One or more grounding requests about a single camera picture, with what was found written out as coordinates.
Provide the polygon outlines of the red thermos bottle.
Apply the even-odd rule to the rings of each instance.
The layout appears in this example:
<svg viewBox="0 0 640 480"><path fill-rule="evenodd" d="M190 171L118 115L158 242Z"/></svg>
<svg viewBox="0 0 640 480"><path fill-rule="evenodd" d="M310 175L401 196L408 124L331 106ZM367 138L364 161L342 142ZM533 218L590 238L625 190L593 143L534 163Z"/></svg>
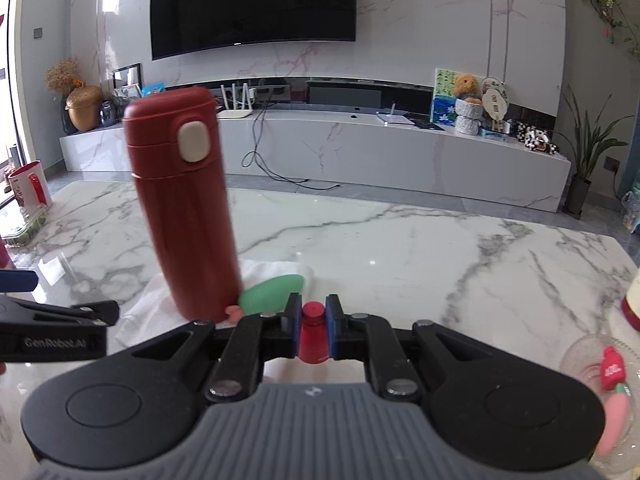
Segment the red thermos bottle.
<svg viewBox="0 0 640 480"><path fill-rule="evenodd" d="M134 185L160 268L187 320L226 319L243 286L228 205L216 100L206 88L126 108Z"/></svg>

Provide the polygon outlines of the clear box with green items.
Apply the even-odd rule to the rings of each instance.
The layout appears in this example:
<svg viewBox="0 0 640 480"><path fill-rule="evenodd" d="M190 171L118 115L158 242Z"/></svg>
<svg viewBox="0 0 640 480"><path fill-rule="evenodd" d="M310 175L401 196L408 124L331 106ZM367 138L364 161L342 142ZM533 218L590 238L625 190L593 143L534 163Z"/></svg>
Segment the clear box with green items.
<svg viewBox="0 0 640 480"><path fill-rule="evenodd" d="M27 211L6 206L1 211L1 238L9 247L28 245L47 221L47 209Z"/></svg>

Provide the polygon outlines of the white red mug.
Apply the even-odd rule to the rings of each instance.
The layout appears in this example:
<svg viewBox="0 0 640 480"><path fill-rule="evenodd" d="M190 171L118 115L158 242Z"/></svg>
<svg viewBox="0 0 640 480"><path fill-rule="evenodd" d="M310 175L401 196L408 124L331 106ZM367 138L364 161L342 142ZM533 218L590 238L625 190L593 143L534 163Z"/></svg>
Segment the white red mug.
<svg viewBox="0 0 640 480"><path fill-rule="evenodd" d="M37 208L49 208L52 205L40 160L34 160L20 168L13 169L8 178L18 206L32 211Z"/></svg>

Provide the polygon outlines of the white marble tv cabinet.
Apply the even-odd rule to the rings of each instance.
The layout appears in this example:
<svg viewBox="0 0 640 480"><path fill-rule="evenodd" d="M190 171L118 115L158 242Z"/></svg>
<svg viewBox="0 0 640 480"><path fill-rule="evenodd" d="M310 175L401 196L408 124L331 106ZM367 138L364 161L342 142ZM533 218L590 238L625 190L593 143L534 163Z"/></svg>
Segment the white marble tv cabinet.
<svg viewBox="0 0 640 480"><path fill-rule="evenodd" d="M278 110L222 120L228 174L399 188L556 211L570 173L561 155L464 136L453 128L384 125L371 114Z"/></svg>

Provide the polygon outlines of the golden round jar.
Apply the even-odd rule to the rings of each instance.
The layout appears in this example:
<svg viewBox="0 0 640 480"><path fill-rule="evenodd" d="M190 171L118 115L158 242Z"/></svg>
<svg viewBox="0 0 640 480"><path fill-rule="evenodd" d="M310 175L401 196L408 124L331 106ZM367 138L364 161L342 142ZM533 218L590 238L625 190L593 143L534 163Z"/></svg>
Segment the golden round jar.
<svg viewBox="0 0 640 480"><path fill-rule="evenodd" d="M101 103L100 87L83 86L70 92L66 98L66 110L78 131L86 132L99 125Z"/></svg>

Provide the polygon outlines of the dried yellow flowers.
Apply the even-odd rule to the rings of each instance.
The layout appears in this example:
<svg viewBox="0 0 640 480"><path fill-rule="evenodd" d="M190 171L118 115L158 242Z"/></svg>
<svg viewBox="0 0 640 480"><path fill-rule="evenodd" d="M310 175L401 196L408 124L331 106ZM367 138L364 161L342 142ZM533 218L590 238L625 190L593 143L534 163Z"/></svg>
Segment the dried yellow flowers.
<svg viewBox="0 0 640 480"><path fill-rule="evenodd" d="M61 96L68 96L70 92L84 84L78 58L66 58L47 70L47 89Z"/></svg>

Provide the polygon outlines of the white wifi router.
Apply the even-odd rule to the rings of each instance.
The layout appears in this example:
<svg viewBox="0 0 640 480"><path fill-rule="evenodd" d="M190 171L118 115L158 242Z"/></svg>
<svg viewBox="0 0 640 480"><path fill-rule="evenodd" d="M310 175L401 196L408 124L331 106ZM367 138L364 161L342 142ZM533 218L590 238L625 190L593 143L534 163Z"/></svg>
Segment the white wifi router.
<svg viewBox="0 0 640 480"><path fill-rule="evenodd" d="M224 84L220 86L222 97L221 108L217 116L221 120L247 118L254 112L253 90L246 82L242 84L242 90L238 91L236 84L231 85L230 92Z"/></svg>

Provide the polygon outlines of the green blue painting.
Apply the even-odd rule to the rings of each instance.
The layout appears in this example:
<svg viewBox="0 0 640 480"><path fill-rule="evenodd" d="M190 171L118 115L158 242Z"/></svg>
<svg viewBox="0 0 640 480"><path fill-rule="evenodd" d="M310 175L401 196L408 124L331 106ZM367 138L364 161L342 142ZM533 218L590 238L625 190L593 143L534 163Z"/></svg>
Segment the green blue painting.
<svg viewBox="0 0 640 480"><path fill-rule="evenodd" d="M455 70L435 70L434 89L431 105L431 122L436 125L453 126L456 122L456 102L454 82L459 73Z"/></svg>

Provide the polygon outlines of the white patterned pot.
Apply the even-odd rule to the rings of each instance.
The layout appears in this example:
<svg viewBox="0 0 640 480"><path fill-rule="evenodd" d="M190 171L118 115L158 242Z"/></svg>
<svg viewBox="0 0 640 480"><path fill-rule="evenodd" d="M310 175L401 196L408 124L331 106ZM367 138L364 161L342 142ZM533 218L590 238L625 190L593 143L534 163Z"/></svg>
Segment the white patterned pot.
<svg viewBox="0 0 640 480"><path fill-rule="evenodd" d="M466 98L456 101L456 123L454 128L457 133L466 136L477 136L480 130L480 120L483 117L484 108L477 98Z"/></svg>

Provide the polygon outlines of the clear glass plate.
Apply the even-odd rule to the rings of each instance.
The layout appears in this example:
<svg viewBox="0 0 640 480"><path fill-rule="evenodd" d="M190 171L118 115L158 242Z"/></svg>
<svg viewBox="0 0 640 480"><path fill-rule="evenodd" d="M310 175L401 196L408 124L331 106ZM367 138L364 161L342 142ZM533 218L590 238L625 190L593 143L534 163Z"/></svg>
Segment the clear glass plate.
<svg viewBox="0 0 640 480"><path fill-rule="evenodd" d="M639 355L628 344L603 335L588 335L570 346L561 361L560 370L578 379L599 399L602 408L610 395L600 384L600 365L603 351L613 346L624 358L626 385L630 394L630 412L627 425L618 445L605 456L591 459L591 465L610 479L637 479L639 477Z"/></svg>

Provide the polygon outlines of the teddy bear toy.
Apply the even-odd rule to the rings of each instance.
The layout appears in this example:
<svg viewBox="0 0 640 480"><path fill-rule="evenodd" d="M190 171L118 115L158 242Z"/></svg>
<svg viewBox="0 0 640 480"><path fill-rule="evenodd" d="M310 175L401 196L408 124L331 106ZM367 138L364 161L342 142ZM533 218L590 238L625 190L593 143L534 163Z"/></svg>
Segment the teddy bear toy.
<svg viewBox="0 0 640 480"><path fill-rule="evenodd" d="M454 78L452 94L461 101L480 105L482 100L478 97L477 79L472 74L457 74Z"/></svg>

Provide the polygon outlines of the black white cow toys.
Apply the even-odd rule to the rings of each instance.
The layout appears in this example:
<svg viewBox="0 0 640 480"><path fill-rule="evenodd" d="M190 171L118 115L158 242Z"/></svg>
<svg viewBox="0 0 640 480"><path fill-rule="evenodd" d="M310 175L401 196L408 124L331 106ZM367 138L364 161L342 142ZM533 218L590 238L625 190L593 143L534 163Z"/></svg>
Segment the black white cow toys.
<svg viewBox="0 0 640 480"><path fill-rule="evenodd" d="M519 122L516 125L516 138L532 152L554 155L558 151L558 146L552 142L548 130Z"/></svg>

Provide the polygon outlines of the white round paper fan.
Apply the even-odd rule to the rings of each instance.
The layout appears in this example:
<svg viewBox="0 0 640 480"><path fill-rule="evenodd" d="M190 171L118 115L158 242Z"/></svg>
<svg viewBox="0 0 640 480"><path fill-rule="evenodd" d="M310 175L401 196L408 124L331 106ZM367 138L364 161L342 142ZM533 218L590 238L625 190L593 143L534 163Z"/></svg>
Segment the white round paper fan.
<svg viewBox="0 0 640 480"><path fill-rule="evenodd" d="M487 77L480 85L483 107L493 122L502 122L509 108L509 97L504 83L496 78Z"/></svg>

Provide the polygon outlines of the white red tall tumbler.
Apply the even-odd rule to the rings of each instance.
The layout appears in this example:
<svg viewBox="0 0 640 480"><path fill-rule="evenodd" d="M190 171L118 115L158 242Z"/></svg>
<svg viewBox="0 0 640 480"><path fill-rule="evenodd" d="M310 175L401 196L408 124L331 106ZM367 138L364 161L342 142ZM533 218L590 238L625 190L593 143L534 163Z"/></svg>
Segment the white red tall tumbler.
<svg viewBox="0 0 640 480"><path fill-rule="evenodd" d="M640 330L640 270L631 281L620 307L629 325L638 332Z"/></svg>

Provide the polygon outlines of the potted green floor plant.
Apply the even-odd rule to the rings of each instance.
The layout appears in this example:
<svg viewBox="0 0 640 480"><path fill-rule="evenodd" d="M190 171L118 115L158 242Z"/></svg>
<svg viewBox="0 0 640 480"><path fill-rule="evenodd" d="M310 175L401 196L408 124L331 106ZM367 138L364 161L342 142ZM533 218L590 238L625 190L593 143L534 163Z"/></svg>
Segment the potted green floor plant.
<svg viewBox="0 0 640 480"><path fill-rule="evenodd" d="M613 133L621 122L631 118L630 115L616 118L606 125L601 122L611 99L612 94L605 99L599 113L591 117L589 110L580 109L571 86L562 93L562 100L573 121L573 135L568 136L560 130L554 130L553 135L563 139L570 147L574 174L570 178L562 211L575 219L582 218L582 207L590 191L590 178L600 157L611 148L623 148L628 144L627 141L616 139Z"/></svg>

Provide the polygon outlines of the black curved television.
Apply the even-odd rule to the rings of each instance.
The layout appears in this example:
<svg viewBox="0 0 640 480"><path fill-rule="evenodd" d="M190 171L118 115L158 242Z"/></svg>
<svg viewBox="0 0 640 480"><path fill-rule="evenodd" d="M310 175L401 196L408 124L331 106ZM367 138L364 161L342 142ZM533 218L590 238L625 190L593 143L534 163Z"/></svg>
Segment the black curved television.
<svg viewBox="0 0 640 480"><path fill-rule="evenodd" d="M152 59L238 44L354 41L357 0L150 0Z"/></svg>

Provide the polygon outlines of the hanging vine plant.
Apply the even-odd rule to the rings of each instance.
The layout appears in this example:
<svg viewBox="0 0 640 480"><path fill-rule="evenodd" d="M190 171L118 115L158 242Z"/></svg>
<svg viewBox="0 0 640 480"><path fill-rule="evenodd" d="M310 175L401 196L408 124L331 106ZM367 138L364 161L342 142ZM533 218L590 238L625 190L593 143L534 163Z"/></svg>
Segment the hanging vine plant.
<svg viewBox="0 0 640 480"><path fill-rule="evenodd" d="M582 0L589 4L604 24L609 44L617 44L635 61L639 61L639 24L628 18L623 0Z"/></svg>

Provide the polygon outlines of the black picture frame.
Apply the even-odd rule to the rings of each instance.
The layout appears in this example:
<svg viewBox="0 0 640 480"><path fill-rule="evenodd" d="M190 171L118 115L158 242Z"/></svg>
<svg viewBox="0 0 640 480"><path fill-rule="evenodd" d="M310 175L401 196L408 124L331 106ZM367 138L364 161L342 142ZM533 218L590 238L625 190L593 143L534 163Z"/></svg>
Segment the black picture frame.
<svg viewBox="0 0 640 480"><path fill-rule="evenodd" d="M114 89L122 87L142 85L142 67L140 63L130 64L124 67L115 68L112 71L112 85Z"/></svg>

